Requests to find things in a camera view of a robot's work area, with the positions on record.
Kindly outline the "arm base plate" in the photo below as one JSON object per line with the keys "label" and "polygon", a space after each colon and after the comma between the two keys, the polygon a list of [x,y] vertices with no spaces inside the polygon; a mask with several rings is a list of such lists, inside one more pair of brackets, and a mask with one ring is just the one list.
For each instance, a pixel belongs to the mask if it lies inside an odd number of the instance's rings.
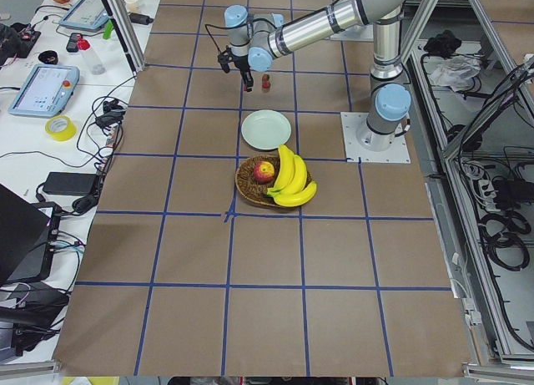
{"label": "arm base plate", "polygon": [[367,113],[342,112],[341,128],[345,159],[354,163],[409,164],[411,158],[403,130],[398,123],[393,134],[376,134],[367,124]]}

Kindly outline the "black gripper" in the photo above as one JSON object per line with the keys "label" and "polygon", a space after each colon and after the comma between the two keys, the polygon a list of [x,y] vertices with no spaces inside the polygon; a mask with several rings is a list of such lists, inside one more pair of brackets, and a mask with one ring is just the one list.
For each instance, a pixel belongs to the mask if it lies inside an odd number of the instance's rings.
{"label": "black gripper", "polygon": [[254,78],[250,72],[248,56],[233,56],[234,66],[241,72],[245,92],[251,92],[254,87]]}

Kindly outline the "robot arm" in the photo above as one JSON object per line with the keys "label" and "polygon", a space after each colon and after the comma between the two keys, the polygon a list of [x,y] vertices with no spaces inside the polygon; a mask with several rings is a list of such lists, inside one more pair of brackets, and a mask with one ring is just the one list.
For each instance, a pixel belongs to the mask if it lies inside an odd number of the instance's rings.
{"label": "robot arm", "polygon": [[289,56],[311,46],[312,58],[320,51],[325,56],[306,62],[313,71],[340,52],[325,43],[338,39],[354,27],[372,27],[373,63],[370,76],[375,81],[389,82],[403,73],[401,61],[402,7],[405,0],[335,0],[288,23],[280,14],[250,13],[243,5],[232,5],[224,11],[223,30],[229,45],[218,51],[218,62],[228,73],[233,64],[243,80],[244,90],[252,90],[251,72],[267,72],[277,58]]}

